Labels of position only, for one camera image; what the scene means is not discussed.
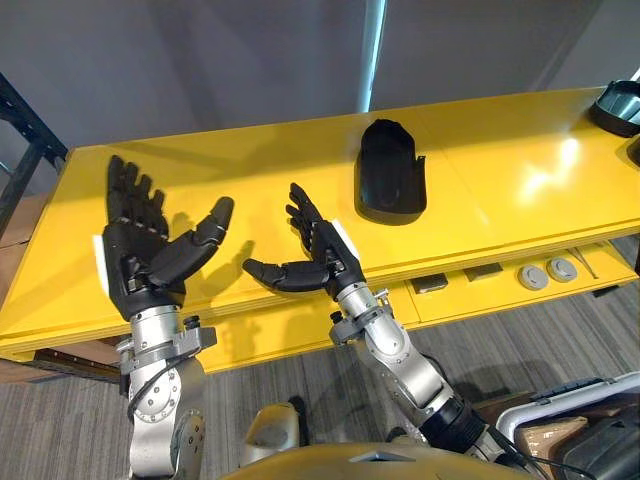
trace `floor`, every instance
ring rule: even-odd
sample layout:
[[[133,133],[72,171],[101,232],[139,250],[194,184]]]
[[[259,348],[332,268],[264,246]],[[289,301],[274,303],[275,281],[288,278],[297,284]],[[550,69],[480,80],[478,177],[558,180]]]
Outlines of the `floor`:
[[[638,236],[615,242],[635,261]],[[471,401],[640,370],[639,282],[414,332]],[[202,478],[237,468],[261,406],[299,394],[312,443],[382,441],[403,424],[350,348],[299,355],[207,379],[208,448]],[[0,478],[122,478],[131,427],[118,388],[63,378],[0,385]]]

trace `wall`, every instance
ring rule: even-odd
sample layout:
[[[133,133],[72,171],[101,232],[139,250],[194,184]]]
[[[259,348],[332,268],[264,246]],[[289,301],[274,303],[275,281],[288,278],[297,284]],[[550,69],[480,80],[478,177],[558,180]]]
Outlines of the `wall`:
[[[606,85],[640,68],[640,2],[606,0],[580,36],[548,88]]]
[[[640,2],[601,3],[389,0],[372,107],[637,68],[639,17],[609,5]],[[364,12],[365,0],[0,0],[0,68],[69,147],[338,115],[356,109]],[[0,161],[24,149],[0,125]],[[53,184],[42,163],[30,193]]]

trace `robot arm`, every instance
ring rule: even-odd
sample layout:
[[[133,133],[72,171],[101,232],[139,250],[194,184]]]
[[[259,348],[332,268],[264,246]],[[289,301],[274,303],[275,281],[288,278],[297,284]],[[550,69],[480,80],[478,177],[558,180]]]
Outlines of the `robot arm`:
[[[291,185],[289,196],[297,208],[287,205],[286,211],[311,261],[278,266],[249,259],[244,269],[275,290],[324,288],[341,309],[331,315],[332,341],[337,345],[355,344],[361,361],[380,377],[391,398],[430,445],[526,468],[525,459],[473,412],[469,403],[454,392],[413,346],[393,316],[387,292],[371,292],[359,260],[348,247],[351,241],[346,234],[322,219],[298,185]]]
[[[178,318],[184,280],[217,251],[224,240],[233,201],[222,197],[195,230],[173,242],[162,213],[164,194],[150,198],[151,179],[113,157],[107,178],[109,223],[102,234],[103,271],[108,294],[131,336],[116,349],[121,385],[133,423],[131,478],[197,479],[205,424],[204,371],[195,358],[216,343],[213,328],[198,317],[184,326]]]

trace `shelf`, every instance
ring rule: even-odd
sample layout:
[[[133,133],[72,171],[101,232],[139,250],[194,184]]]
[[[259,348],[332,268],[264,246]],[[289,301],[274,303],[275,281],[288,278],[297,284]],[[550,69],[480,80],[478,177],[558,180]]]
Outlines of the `shelf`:
[[[532,303],[544,302],[610,285],[621,285],[638,278],[635,272],[609,242],[580,247],[580,253],[598,276],[594,279],[587,268],[566,250],[504,262],[503,271],[496,276],[469,282],[462,271],[447,273],[449,285],[442,290],[416,294],[411,282],[406,282],[420,325],[436,325],[461,318],[484,315]],[[545,270],[547,260],[562,257],[577,269],[578,276],[568,283],[549,279],[542,290],[533,291],[518,281],[518,270],[535,265]]]
[[[637,279],[637,275],[609,242],[580,248],[599,277],[566,251],[506,262],[498,275],[469,282],[462,271],[447,274],[449,285],[435,292],[415,294],[410,282],[390,288],[390,300],[396,318],[407,328],[436,325],[490,312],[515,308],[560,298]],[[520,285],[517,272],[521,266],[534,264],[544,268],[546,260],[560,256],[572,262],[578,276],[569,283],[549,281],[540,291]],[[329,348],[331,320],[336,305],[325,295],[307,301],[233,315],[213,322],[218,344],[198,358],[207,373],[261,363],[294,354]]]

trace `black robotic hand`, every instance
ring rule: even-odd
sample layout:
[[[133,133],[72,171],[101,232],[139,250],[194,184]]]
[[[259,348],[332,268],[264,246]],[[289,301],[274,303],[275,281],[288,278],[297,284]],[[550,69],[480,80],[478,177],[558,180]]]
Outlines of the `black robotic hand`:
[[[360,262],[351,253],[335,227],[324,220],[305,191],[291,184],[287,205],[291,225],[300,232],[302,244],[311,261],[265,264],[252,258],[242,267],[256,280],[283,292],[308,292],[326,289],[335,300],[345,287],[364,282]]]
[[[233,200],[220,198],[195,230],[169,242],[162,214],[164,193],[149,197],[151,178],[111,158],[107,174],[109,223],[102,232],[109,297],[125,320],[152,307],[182,307],[184,280],[200,269],[224,240]]]

